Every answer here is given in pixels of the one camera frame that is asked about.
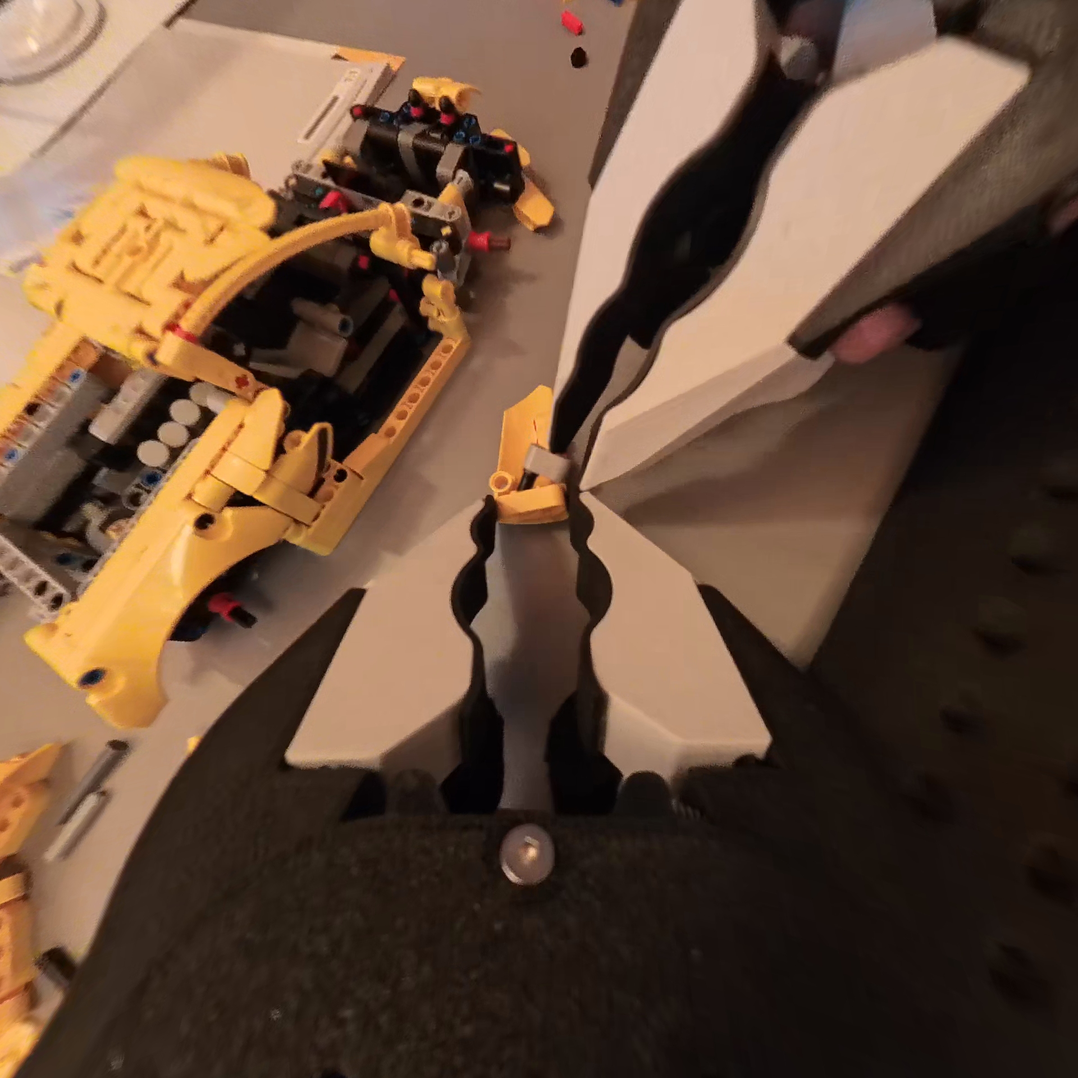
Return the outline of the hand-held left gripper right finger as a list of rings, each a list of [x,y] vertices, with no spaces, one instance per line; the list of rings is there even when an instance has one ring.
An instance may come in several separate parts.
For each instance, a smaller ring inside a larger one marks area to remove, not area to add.
[[[559,815],[604,815],[633,775],[675,792],[690,771],[763,759],[771,733],[693,573],[591,494],[570,503],[577,685],[552,719]]]

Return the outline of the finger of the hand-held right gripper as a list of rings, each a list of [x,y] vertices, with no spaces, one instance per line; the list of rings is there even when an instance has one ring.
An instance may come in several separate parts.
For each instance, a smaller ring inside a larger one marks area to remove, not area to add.
[[[565,454],[628,340],[644,349],[717,281],[810,98],[768,2],[680,2],[595,172],[549,447]]]
[[[939,38],[827,89],[770,168],[733,267],[596,424],[581,488],[813,387],[831,360],[801,357],[794,330],[1027,82],[1026,63]]]

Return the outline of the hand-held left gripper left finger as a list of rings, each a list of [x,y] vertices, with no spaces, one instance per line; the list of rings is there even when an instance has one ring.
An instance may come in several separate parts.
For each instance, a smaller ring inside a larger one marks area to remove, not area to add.
[[[490,813],[505,790],[505,720],[473,622],[488,600],[497,509],[467,505],[364,586],[285,760],[423,772],[451,812]]]

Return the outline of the yellow curved panel brick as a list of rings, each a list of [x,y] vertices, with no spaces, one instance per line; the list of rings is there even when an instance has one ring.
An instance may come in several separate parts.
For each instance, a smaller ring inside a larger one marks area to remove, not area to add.
[[[552,388],[540,385],[505,411],[497,468],[488,483],[500,524],[547,524],[567,519],[564,481],[537,473],[533,485],[527,490],[523,487],[529,451],[549,448],[553,404]]]

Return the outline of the grey round connector brick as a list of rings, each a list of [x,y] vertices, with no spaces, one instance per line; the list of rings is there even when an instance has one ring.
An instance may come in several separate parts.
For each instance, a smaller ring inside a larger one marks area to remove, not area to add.
[[[572,480],[573,462],[569,457],[533,443],[524,456],[519,490],[533,490],[538,486],[565,486]]]

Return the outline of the grey desk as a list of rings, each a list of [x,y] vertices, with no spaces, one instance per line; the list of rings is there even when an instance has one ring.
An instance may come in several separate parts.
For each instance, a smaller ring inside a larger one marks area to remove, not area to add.
[[[473,346],[353,530],[329,558],[279,545],[246,594],[253,628],[217,627],[164,655],[168,705],[112,776],[108,805],[60,863],[42,862],[63,799],[118,732],[36,657],[19,593],[2,600],[2,758],[63,743],[55,794],[25,849],[36,949],[88,950],[129,851],[186,755],[237,693],[344,590],[364,586],[486,490],[508,407],[550,383],[573,279],[588,169],[616,66],[573,70],[556,2],[199,2],[190,20],[405,57],[411,78],[472,83],[485,129],[517,136],[558,210],[519,230],[492,279],[472,277]],[[946,385],[946,354],[902,349],[832,371],[812,391],[750,412],[603,487],[602,501],[719,588],[789,659],[807,664]]]

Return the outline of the person's right hand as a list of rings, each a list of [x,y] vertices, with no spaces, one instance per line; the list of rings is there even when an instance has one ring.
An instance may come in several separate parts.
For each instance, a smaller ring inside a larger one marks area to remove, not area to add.
[[[857,367],[904,344],[921,328],[915,312],[902,303],[890,303],[865,314],[830,345],[837,362]]]

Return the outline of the pile of small coloured pins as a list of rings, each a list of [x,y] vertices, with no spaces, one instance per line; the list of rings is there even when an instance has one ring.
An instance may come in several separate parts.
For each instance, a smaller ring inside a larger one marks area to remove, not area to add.
[[[636,2],[559,1],[556,6],[570,68],[580,71],[596,63],[616,66],[621,60]]]

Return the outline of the black perforated mat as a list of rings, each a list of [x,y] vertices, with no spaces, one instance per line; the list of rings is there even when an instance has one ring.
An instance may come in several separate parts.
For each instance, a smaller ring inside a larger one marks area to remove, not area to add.
[[[812,674],[885,751],[940,1076],[1076,1076],[1076,230],[968,350]]]

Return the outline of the dark grey axle rod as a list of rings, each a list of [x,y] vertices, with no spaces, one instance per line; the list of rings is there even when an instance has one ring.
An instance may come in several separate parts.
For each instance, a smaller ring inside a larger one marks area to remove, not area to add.
[[[127,740],[109,740],[103,744],[101,751],[89,764],[88,771],[77,780],[74,789],[63,803],[61,814],[57,817],[57,827],[65,826],[89,794],[101,789],[103,782],[115,772],[129,751],[130,744]]]

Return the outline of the building instruction booklet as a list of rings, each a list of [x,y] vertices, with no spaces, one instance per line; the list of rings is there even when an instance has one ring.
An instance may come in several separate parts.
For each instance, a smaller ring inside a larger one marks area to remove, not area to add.
[[[353,103],[375,103],[403,57],[204,20],[174,20],[44,137],[2,110],[2,276],[17,277],[120,158],[244,158],[264,190],[312,164]]]

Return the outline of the yellow brick toy car model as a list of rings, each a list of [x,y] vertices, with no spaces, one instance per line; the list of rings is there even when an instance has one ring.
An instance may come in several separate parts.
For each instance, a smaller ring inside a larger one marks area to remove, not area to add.
[[[459,287],[511,247],[483,217],[552,224],[475,94],[364,93],[271,191],[241,155],[122,158],[27,270],[51,322],[2,388],[2,582],[115,729],[163,709],[168,642],[253,626],[264,551],[350,530],[469,349]]]

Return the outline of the instruction sheet on stand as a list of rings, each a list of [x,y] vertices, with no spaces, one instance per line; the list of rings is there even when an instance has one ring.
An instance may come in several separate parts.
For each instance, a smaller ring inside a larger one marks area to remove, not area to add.
[[[42,151],[186,1],[3,1],[1,170]]]

